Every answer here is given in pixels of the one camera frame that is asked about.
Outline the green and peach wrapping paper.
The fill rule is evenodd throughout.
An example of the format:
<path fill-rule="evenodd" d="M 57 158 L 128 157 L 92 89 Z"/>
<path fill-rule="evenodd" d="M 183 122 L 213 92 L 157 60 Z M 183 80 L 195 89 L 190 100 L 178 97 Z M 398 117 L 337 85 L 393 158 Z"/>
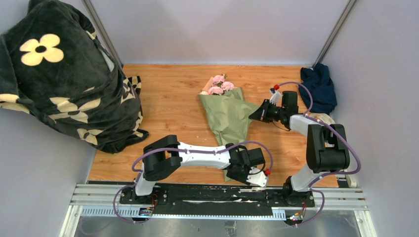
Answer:
<path fill-rule="evenodd" d="M 260 106 L 247 102 L 240 87 L 223 95 L 206 95 L 201 92 L 198 97 L 219 145 L 246 141 L 251 123 L 249 116 Z"/>

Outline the pink fake flower bunch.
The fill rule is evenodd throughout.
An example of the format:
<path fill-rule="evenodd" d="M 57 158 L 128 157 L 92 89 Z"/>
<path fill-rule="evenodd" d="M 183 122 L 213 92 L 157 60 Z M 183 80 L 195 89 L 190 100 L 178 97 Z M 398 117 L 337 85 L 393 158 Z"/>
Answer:
<path fill-rule="evenodd" d="M 236 88 L 234 83 L 227 80 L 227 74 L 211 77 L 199 92 L 200 95 L 224 95 Z"/>

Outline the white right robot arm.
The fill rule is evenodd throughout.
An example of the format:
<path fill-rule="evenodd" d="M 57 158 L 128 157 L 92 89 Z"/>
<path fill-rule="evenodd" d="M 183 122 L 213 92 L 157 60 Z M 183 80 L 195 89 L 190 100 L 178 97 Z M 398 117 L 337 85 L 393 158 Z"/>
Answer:
<path fill-rule="evenodd" d="M 344 127 L 341 124 L 322 125 L 299 113 L 297 97 L 295 91 L 285 91 L 281 106 L 265 99 L 249 116 L 252 120 L 266 123 L 278 121 L 285 128 L 307 138 L 306 165 L 283 184 L 282 199 L 288 206 L 295 206 L 302 197 L 306 197 L 322 175 L 343 171 L 350 164 L 349 150 L 344 144 Z"/>

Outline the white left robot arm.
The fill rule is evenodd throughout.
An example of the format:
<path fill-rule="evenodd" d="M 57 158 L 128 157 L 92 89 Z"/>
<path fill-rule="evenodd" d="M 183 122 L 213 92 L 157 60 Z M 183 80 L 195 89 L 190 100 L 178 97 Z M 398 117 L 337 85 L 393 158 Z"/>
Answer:
<path fill-rule="evenodd" d="M 168 135 L 143 149 L 143 155 L 132 165 L 138 172 L 132 197 L 139 204 L 151 199 L 156 182 L 168 178 L 180 167 L 202 166 L 225 170 L 226 176 L 246 185 L 265 187 L 268 176 L 261 148 L 247 149 L 245 142 L 218 147 L 194 146 Z"/>

